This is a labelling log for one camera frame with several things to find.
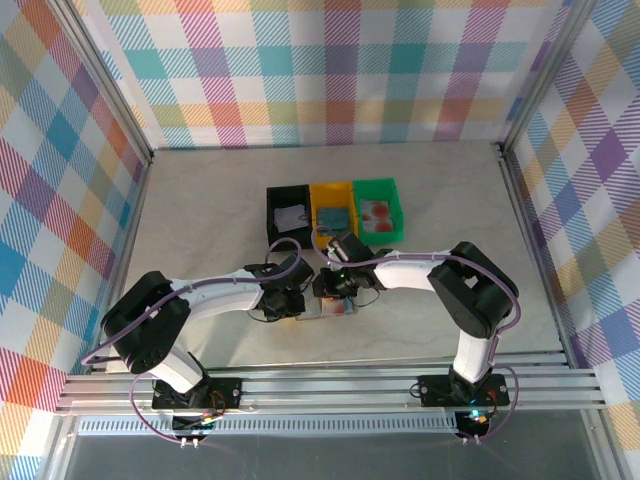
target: black bin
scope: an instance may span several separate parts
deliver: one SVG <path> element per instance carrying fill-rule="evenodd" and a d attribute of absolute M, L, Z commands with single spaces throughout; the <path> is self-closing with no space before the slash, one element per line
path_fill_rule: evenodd
<path fill-rule="evenodd" d="M 274 223 L 273 211 L 276 208 L 293 207 L 294 205 L 304 205 L 307 215 L 309 215 L 309 225 L 288 232 L 280 233 Z M 269 187 L 267 188 L 267 237 L 269 245 L 283 237 L 290 237 L 300 242 L 302 248 L 313 248 L 311 245 L 311 196 L 309 185 L 292 185 L 289 187 Z M 296 247 L 289 242 L 282 242 L 274 252 L 283 250 L 295 250 Z"/>

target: metal frame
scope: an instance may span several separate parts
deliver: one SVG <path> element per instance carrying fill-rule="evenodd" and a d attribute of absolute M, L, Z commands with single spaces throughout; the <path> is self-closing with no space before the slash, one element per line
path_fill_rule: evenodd
<path fill-rule="evenodd" d="M 551 46 L 551 52 L 540 69 L 535 83 L 528 92 L 524 103 L 513 120 L 513 124 L 504 141 L 505 151 L 511 150 L 522 133 L 525 131 L 533 115 L 544 98 L 547 90 L 560 71 L 571 47 L 578 37 L 582 27 L 589 19 L 598 0 L 576 0 L 565 20 L 556 41 Z"/>
<path fill-rule="evenodd" d="M 122 246 L 122 252 L 120 253 L 120 261 L 116 266 L 116 270 L 113 276 L 113 281 L 107 291 L 107 308 L 113 305 L 124 292 L 124 286 L 127 280 L 127 272 L 129 270 L 129 264 L 131 263 L 131 257 L 133 256 L 133 247 L 136 241 L 136 235 L 138 234 L 138 227 L 140 226 L 140 219 L 142 218 L 142 210 L 144 208 L 144 200 L 147 196 L 147 189 L 149 187 L 149 178 L 151 176 L 151 165 L 153 162 L 146 165 L 143 168 L 140 177 L 140 189 L 138 191 L 138 197 L 136 198 L 135 207 L 131 215 L 131 222 L 129 223 L 129 229 L 127 230 L 124 244 Z M 93 341 L 90 344 L 91 349 L 94 349 L 100 343 L 103 338 L 103 333 L 98 322 L 95 326 L 95 331 L 92 337 Z M 86 367 L 86 372 L 91 373 L 104 372 L 104 366 Z"/>
<path fill-rule="evenodd" d="M 560 342 L 562 343 L 564 353 L 567 357 L 567 362 L 571 367 L 577 368 L 578 360 L 569 340 L 569 333 L 560 320 L 558 305 L 556 304 L 551 291 L 549 277 L 544 269 L 544 263 L 540 255 L 540 251 L 535 247 L 533 229 L 531 227 L 531 222 L 527 217 L 524 202 L 522 200 L 524 197 L 518 188 L 515 173 L 511 168 L 508 159 L 505 158 L 506 154 L 502 151 L 500 145 L 496 145 L 495 147 L 496 154 L 498 155 L 498 165 L 509 195 L 509 200 L 511 201 L 511 206 L 513 207 L 513 212 L 516 216 L 527 250 L 529 251 L 529 256 L 538 269 L 538 274 L 547 296 L 547 302 L 551 308 L 551 313 L 560 335 Z M 620 448 L 615 435 L 612 435 L 611 433 L 613 432 L 613 425 L 611 425 L 611 422 L 607 420 L 603 411 L 583 410 L 582 418 L 601 477 L 607 479 L 632 478 L 624 453 Z"/>
<path fill-rule="evenodd" d="M 109 68 L 91 35 L 89 35 L 73 2 L 71 0 L 48 0 L 48 4 L 62 25 L 63 30 L 69 36 L 82 59 L 83 65 L 91 75 L 91 78 L 93 78 L 93 81 L 96 82 L 118 123 L 124 127 L 124 132 L 129 137 L 129 140 L 132 140 L 131 144 L 136 149 L 136 153 L 145 158 L 147 163 L 151 163 L 153 149 L 138 125 L 138 121 L 129 108 L 129 104 L 122 95 L 118 84 L 112 77 L 111 72 L 109 72 Z"/>
<path fill-rule="evenodd" d="M 570 368 L 563 352 L 501 354 L 496 360 L 518 374 L 517 410 L 597 412 L 605 407 L 593 371 Z M 423 408 L 409 395 L 419 375 L 447 374 L 451 361 L 405 359 L 212 369 L 208 373 L 214 377 L 243 378 L 240 409 L 225 414 L 216 433 L 455 432 L 455 408 Z M 129 404 L 133 378 L 131 374 L 104 373 L 68 377 L 57 406 L 61 416 L 50 433 L 51 453 L 39 478 L 64 478 L 78 435 L 149 434 Z M 168 432 L 172 412 L 151 411 L 151 382 L 144 379 L 136 385 L 136 405 L 154 426 Z M 514 386 L 509 376 L 507 385 Z M 192 410 L 181 415 L 201 413 Z M 599 466 L 615 466 L 609 457 L 602 458 L 607 460 L 599 460 Z"/>
<path fill-rule="evenodd" d="M 605 406 L 594 373 L 570 368 L 562 352 L 500 355 L 496 358 L 499 363 L 512 366 L 519 376 L 519 409 L 598 409 Z M 237 412 L 229 412 L 229 415 L 442 412 L 442 408 L 423 408 L 418 399 L 409 395 L 409 388 L 419 375 L 446 375 L 450 364 L 447 359 L 386 367 L 329 364 L 321 368 L 225 368 L 210 370 L 209 374 L 212 377 L 243 379 L 240 408 Z M 67 415 L 132 415 L 128 399 L 132 380 L 131 374 L 70 376 L 57 412 Z M 510 377 L 507 377 L 507 386 L 514 386 Z M 138 396 L 137 405 L 143 412 L 150 412 L 152 380 L 140 380 L 134 391 L 143 395 L 142 398 Z M 199 414 L 202 410 L 189 413 Z"/>
<path fill-rule="evenodd" d="M 575 352 L 573 351 L 573 347 L 571 346 L 571 342 L 569 341 L 569 333 L 560 320 L 560 312 L 558 311 L 558 306 L 556 305 L 556 302 L 553 298 L 551 284 L 544 269 L 540 251 L 535 247 L 535 243 L 533 240 L 533 229 L 531 227 L 529 219 L 527 218 L 524 202 L 522 201 L 524 197 L 522 196 L 522 192 L 518 188 L 518 182 L 516 181 L 515 174 L 510 167 L 509 162 L 506 160 L 506 158 L 504 158 L 498 145 L 496 145 L 496 155 L 498 157 L 498 165 L 500 167 L 500 173 L 502 174 L 505 188 L 507 189 L 509 201 L 511 202 L 513 213 L 516 217 L 516 221 L 518 222 L 518 227 L 520 228 L 520 233 L 522 234 L 522 238 L 529 252 L 529 256 L 531 257 L 533 264 L 536 266 L 538 275 L 540 276 L 540 280 L 542 281 L 542 286 L 547 297 L 547 303 L 549 304 L 553 320 L 560 335 L 560 343 L 562 344 L 564 353 L 567 356 L 569 365 L 577 368 L 578 360 Z"/>

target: plaid wallpaper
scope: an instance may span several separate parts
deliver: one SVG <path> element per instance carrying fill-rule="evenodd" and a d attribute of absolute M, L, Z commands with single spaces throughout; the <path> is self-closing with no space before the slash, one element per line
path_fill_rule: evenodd
<path fill-rule="evenodd" d="M 0 3 L 0 479 L 31 479 L 143 163 L 45 0 Z"/>
<path fill-rule="evenodd" d="M 150 141 L 174 148 L 495 140 L 564 3 L 76 0 Z"/>
<path fill-rule="evenodd" d="M 640 2 L 601 0 L 511 158 L 562 322 L 640 478 Z"/>
<path fill-rule="evenodd" d="M 562 5 L 558 9 L 556 13 L 556 17 L 551 24 L 551 27 L 547 30 L 547 34 L 544 37 L 544 41 L 540 46 L 540 50 L 538 50 L 538 54 L 536 55 L 533 63 L 531 63 L 531 67 L 529 68 L 529 72 L 525 77 L 524 81 L 520 86 L 520 90 L 518 91 L 518 96 L 515 101 L 511 105 L 511 109 L 509 110 L 509 114 L 507 115 L 507 119 L 502 125 L 502 129 L 497 138 L 498 141 L 502 142 L 507 138 L 509 134 L 509 130 L 511 130 L 511 126 L 513 125 L 513 120 L 516 118 L 520 111 L 520 107 L 522 106 L 522 102 L 527 98 L 535 81 L 540 75 L 540 70 L 545 64 L 546 60 L 549 58 L 551 54 L 551 47 L 558 37 L 558 33 L 562 30 L 565 21 L 567 20 L 567 16 L 571 11 L 571 7 L 575 4 L 575 0 L 564 0 Z"/>

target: red object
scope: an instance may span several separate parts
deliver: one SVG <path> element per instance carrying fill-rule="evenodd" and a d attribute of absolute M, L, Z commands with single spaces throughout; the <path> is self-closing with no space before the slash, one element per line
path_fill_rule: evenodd
<path fill-rule="evenodd" d="M 376 218 L 389 218 L 391 216 L 389 207 L 383 203 L 377 203 L 374 205 L 371 212 Z"/>
<path fill-rule="evenodd" d="M 378 222 L 376 232 L 393 232 L 393 225 L 389 222 Z"/>

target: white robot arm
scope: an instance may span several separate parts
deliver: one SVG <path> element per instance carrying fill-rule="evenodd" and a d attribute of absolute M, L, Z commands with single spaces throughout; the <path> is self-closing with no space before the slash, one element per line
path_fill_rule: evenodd
<path fill-rule="evenodd" d="M 417 288 L 439 296 L 460 328 L 448 386 L 460 402 L 471 402 L 491 376 L 496 332 L 518 295 L 513 282 L 468 242 L 437 254 L 381 250 L 374 255 L 345 232 L 329 242 L 329 252 L 343 267 L 320 270 L 313 281 L 317 297 L 355 297 L 359 288 Z M 181 407 L 206 406 L 215 390 L 212 379 L 191 354 L 174 346 L 186 322 L 232 310 L 260 310 L 266 321 L 299 315 L 305 310 L 301 286 L 312 275 L 296 254 L 281 265 L 248 265 L 202 280 L 168 280 L 160 272 L 149 272 L 105 315 L 102 327 L 132 373 L 152 373 L 162 381 L 156 382 L 165 388 L 162 395 Z M 155 311 L 159 301 L 162 307 Z M 132 329 L 147 310 L 154 314 Z"/>
<path fill-rule="evenodd" d="M 460 328 L 458 351 L 450 369 L 452 391 L 462 401 L 473 398 L 491 374 L 498 328 L 513 306 L 489 276 L 497 277 L 513 298 L 518 296 L 515 284 L 498 267 L 469 242 L 446 252 L 403 254 L 381 250 L 374 255 L 351 232 L 329 242 L 329 258 L 341 265 L 370 264 L 321 269 L 313 282 L 318 297 L 355 297 L 358 288 L 415 288 L 437 293 Z M 475 267 L 447 258 L 466 259 Z"/>
<path fill-rule="evenodd" d="M 199 386 L 206 371 L 197 360 L 174 346 L 187 322 L 233 310 L 260 310 L 274 322 L 304 312 L 301 285 L 313 275 L 302 259 L 283 278 L 270 278 L 292 267 L 297 255 L 282 264 L 247 265 L 229 275 L 200 280 L 169 280 L 160 272 L 145 274 L 102 320 L 107 337 L 122 331 L 159 300 L 173 295 L 148 320 L 114 343 L 130 372 L 149 372 L 166 382 L 185 403 L 194 395 L 208 395 Z"/>

